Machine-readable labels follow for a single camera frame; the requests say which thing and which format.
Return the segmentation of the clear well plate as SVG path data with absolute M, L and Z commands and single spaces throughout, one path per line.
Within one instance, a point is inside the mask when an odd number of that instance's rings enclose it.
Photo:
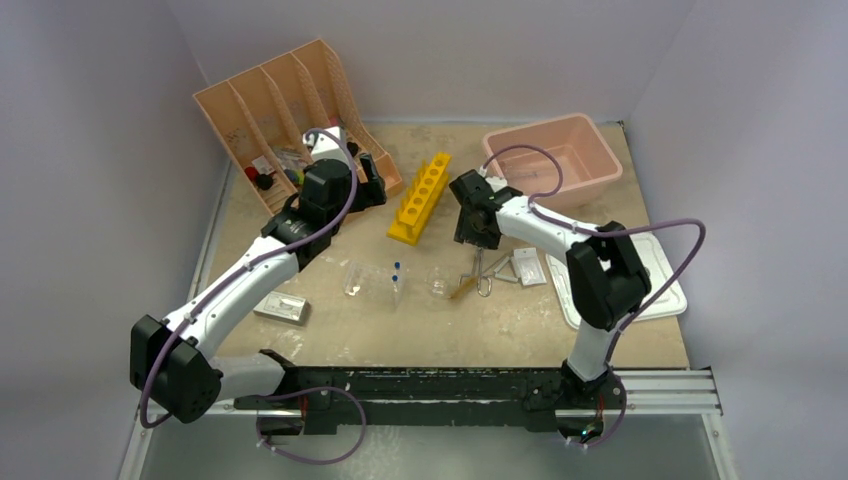
M 398 307 L 395 308 L 393 306 L 391 299 L 391 277 L 395 273 L 395 262 L 382 266 L 352 262 L 343 282 L 343 293 L 349 298 L 360 299 L 363 302 L 367 301 L 371 304 L 378 305 L 381 309 L 397 309 Z M 403 298 L 407 271 L 405 270 L 405 265 L 402 262 L 400 263 Z

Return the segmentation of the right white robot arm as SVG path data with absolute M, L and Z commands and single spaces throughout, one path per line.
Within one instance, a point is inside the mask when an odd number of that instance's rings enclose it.
M 615 332 L 652 290 L 633 241 L 617 222 L 578 222 L 469 170 L 449 183 L 460 210 L 454 240 L 494 250 L 504 236 L 544 251 L 568 269 L 581 325 L 565 361 L 564 399 L 584 407 L 601 391 Z

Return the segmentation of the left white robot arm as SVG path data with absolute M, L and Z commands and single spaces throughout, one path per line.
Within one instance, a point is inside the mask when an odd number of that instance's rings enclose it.
M 219 362 L 218 348 L 263 298 L 330 246 L 347 212 L 386 200 L 385 182 L 370 155 L 353 162 L 321 158 L 306 169 L 298 198 L 285 202 L 221 277 L 164 319 L 139 319 L 130 334 L 130 381 L 141 392 L 142 425 L 164 421 L 148 419 L 151 402 L 183 423 L 199 419 L 220 400 L 260 396 L 275 409 L 292 405 L 298 382 L 285 373 L 280 355 Z

